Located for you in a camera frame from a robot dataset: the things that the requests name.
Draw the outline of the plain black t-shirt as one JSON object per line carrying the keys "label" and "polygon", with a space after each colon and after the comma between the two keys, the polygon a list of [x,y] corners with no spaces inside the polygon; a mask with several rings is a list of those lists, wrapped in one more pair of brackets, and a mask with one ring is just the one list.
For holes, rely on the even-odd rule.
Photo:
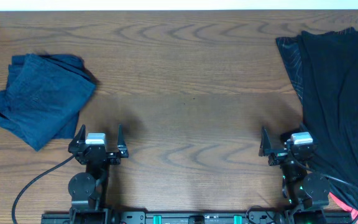
{"label": "plain black t-shirt", "polygon": [[358,187],[358,31],[302,32],[303,118],[318,140],[312,169]]}

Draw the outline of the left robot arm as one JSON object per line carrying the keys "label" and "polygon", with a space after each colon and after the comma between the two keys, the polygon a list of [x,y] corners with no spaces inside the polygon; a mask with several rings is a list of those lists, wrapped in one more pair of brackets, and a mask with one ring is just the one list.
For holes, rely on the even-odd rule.
{"label": "left robot arm", "polygon": [[100,223],[117,224],[120,216],[106,206],[106,194],[109,182],[109,167],[119,165],[123,158],[129,157],[124,140],[122,125],[118,126],[117,151],[107,151],[104,133],[86,133],[82,125],[68,146],[68,152],[86,166],[84,172],[74,175],[68,184],[71,195],[69,210],[70,224]]}

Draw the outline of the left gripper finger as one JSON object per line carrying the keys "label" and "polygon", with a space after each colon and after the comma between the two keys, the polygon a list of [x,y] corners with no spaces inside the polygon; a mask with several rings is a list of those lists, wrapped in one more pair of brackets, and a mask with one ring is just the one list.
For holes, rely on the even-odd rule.
{"label": "left gripper finger", "polygon": [[83,124],[76,134],[76,136],[72,140],[72,146],[79,146],[80,144],[85,143],[85,134],[86,134],[86,126]]}
{"label": "left gripper finger", "polygon": [[122,124],[119,124],[119,126],[118,126],[117,148],[120,151],[125,151],[126,150],[126,143],[125,143],[125,140],[124,140],[124,132],[123,132]]}

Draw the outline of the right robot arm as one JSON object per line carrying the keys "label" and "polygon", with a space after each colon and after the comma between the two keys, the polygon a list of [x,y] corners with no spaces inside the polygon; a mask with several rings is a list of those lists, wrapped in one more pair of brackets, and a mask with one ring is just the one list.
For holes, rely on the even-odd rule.
{"label": "right robot arm", "polygon": [[329,204],[329,180],[315,171],[306,170],[316,144],[309,132],[291,133],[281,148],[273,148],[269,134],[261,129],[260,157],[268,158],[269,166],[282,170],[282,194],[290,208],[274,214],[274,223],[324,222],[321,211]]}

